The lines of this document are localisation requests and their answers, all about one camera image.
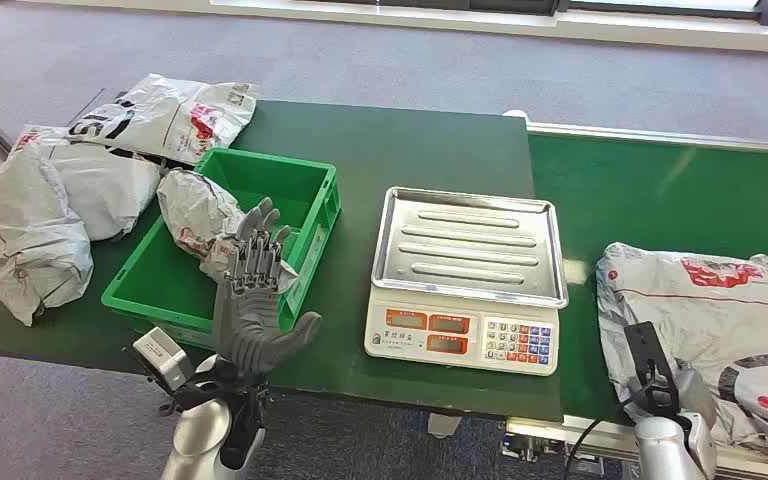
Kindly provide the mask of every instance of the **white plastic package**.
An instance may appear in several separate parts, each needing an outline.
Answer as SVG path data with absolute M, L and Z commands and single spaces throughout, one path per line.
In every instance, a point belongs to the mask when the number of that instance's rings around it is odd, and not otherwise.
M 160 181 L 157 199 L 175 244 L 199 259 L 202 272 L 221 278 L 245 218 L 237 200 L 204 175 L 177 168 Z
M 90 240 L 130 232 L 160 181 L 160 165 L 123 149 L 73 142 L 66 128 L 28 125 L 13 151 L 29 142 L 57 169 Z
M 57 170 L 29 143 L 0 165 L 0 300 L 30 326 L 43 307 L 80 298 L 90 241 Z
M 714 394 L 714 439 L 768 453 L 768 257 L 749 260 L 608 246 L 596 272 L 602 350 L 620 399 L 634 362 L 623 333 L 651 321 L 674 372 L 696 369 Z M 634 404 L 632 418 L 645 415 Z
M 256 96 L 248 83 L 208 85 L 150 74 L 69 132 L 80 140 L 198 165 L 207 149 L 229 146 L 248 125 Z

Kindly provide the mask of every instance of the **digital weighing scale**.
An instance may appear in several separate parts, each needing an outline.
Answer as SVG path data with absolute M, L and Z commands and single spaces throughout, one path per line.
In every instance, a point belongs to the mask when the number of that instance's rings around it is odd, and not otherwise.
M 364 348 L 370 355 L 550 375 L 567 305 L 549 202 L 387 190 Z

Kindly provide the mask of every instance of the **green crate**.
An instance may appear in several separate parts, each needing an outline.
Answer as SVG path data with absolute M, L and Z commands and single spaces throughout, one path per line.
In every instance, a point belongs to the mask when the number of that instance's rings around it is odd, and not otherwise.
M 325 163 L 214 148 L 196 171 L 228 190 L 245 211 L 264 197 L 272 198 L 281 211 L 276 230 L 282 225 L 291 228 L 282 257 L 299 278 L 281 296 L 278 320 L 281 330 L 292 329 L 340 212 L 337 169 Z M 216 284 L 199 271 L 195 258 L 175 245 L 160 217 L 104 290 L 101 303 L 128 316 L 138 331 L 146 331 L 151 323 L 178 341 L 211 348 L 215 296 Z

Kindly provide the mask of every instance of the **robotic hand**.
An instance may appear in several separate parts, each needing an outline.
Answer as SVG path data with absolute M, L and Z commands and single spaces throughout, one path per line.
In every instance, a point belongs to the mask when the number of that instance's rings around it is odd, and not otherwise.
M 281 260 L 290 233 L 264 199 L 240 223 L 229 271 L 216 289 L 216 355 L 193 370 L 186 353 L 160 328 L 134 342 L 140 360 L 183 410 L 163 480 L 241 480 L 263 442 L 264 375 L 313 341 L 321 317 L 308 312 L 281 333 L 277 307 L 296 278 Z
M 321 320 L 318 313 L 307 312 L 296 321 L 293 331 L 280 332 L 278 300 L 296 274 L 281 260 L 282 242 L 290 228 L 285 225 L 274 237 L 269 233 L 279 216 L 269 198 L 246 215 L 229 258 L 231 271 L 216 289 L 214 348 L 249 382 L 312 342 Z

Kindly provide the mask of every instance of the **floor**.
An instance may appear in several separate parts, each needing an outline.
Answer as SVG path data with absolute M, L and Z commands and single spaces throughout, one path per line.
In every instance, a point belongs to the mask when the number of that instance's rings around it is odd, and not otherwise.
M 768 140 L 768 54 L 0 2 L 0 126 L 63 125 L 148 72 L 262 85 L 265 98 L 499 113 Z M 156 478 L 173 418 L 140 377 L 0 358 L 0 478 Z M 293 395 L 255 478 L 560 478 L 421 412 Z

